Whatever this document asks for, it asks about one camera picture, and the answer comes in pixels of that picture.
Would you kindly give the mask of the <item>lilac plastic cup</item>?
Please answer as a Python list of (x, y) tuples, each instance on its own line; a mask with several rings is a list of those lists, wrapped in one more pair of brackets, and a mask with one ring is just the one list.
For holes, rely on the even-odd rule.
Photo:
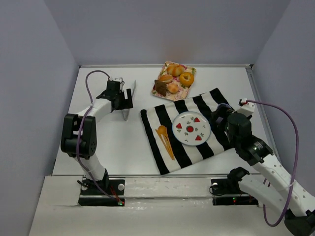
[(230, 105), (225, 104), (225, 103), (220, 103), (220, 104), (217, 106), (217, 108), (222, 108), (222, 107), (228, 108), (228, 109), (232, 109), (232, 107), (231, 107)]

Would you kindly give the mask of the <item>metal serving tongs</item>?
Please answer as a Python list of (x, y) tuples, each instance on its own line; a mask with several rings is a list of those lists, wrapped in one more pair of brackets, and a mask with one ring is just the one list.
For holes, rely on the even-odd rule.
[(128, 116), (129, 116), (129, 112), (130, 112), (130, 109), (133, 108), (133, 96), (135, 94), (135, 90), (136, 90), (136, 80), (134, 80), (134, 83), (133, 83), (133, 88), (130, 89), (128, 88), (126, 90), (126, 94), (127, 94), (127, 106), (126, 106), (126, 109), (124, 109), (122, 111), (122, 114), (123, 114), (123, 118), (125, 121), (128, 120)]

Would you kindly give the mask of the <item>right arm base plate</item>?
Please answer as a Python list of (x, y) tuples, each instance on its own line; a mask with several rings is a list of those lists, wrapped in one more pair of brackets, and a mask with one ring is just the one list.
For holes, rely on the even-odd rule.
[(214, 206), (258, 206), (258, 200), (240, 190), (238, 183), (228, 178), (211, 180), (209, 192)]

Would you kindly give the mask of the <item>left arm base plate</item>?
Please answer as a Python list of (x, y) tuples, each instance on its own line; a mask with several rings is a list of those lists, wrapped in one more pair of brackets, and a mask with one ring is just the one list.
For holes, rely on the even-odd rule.
[(125, 206), (125, 179), (123, 178), (109, 179), (107, 189), (99, 183), (106, 194), (100, 191), (90, 179), (83, 178), (81, 181), (77, 180), (77, 183), (80, 185), (78, 205), (82, 207)]

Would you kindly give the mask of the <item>brown chocolate croissant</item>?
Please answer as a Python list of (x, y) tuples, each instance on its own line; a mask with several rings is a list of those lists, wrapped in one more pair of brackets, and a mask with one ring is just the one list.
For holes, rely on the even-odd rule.
[(166, 96), (167, 84), (165, 82), (160, 81), (160, 80), (155, 80), (154, 89), (160, 95)]

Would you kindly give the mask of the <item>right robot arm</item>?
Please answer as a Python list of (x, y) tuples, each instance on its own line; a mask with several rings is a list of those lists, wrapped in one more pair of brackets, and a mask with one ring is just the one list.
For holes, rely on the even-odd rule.
[(292, 235), (310, 236), (315, 231), (315, 197), (295, 180), (296, 171), (289, 173), (272, 149), (252, 134), (250, 116), (254, 110), (254, 101), (242, 100), (238, 110), (219, 104), (211, 113), (210, 124), (225, 131), (238, 156), (266, 179), (261, 183), (239, 167), (228, 174), (227, 181), (263, 203), (263, 208), (280, 213), (269, 226), (283, 221)]

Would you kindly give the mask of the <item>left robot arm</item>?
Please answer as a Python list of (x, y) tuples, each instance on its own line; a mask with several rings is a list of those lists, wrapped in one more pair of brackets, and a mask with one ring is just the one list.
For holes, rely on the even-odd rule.
[(90, 105), (76, 114), (66, 114), (63, 120), (61, 151), (79, 163), (88, 181), (83, 184), (85, 188), (96, 188), (109, 198), (113, 198), (113, 194), (108, 193), (108, 172), (96, 154), (96, 125), (113, 111), (122, 111), (127, 120), (126, 114), (133, 108), (136, 82), (133, 83), (133, 88), (123, 90), (123, 86), (123, 79), (115, 78), (107, 82), (106, 90), (93, 98), (86, 85)]

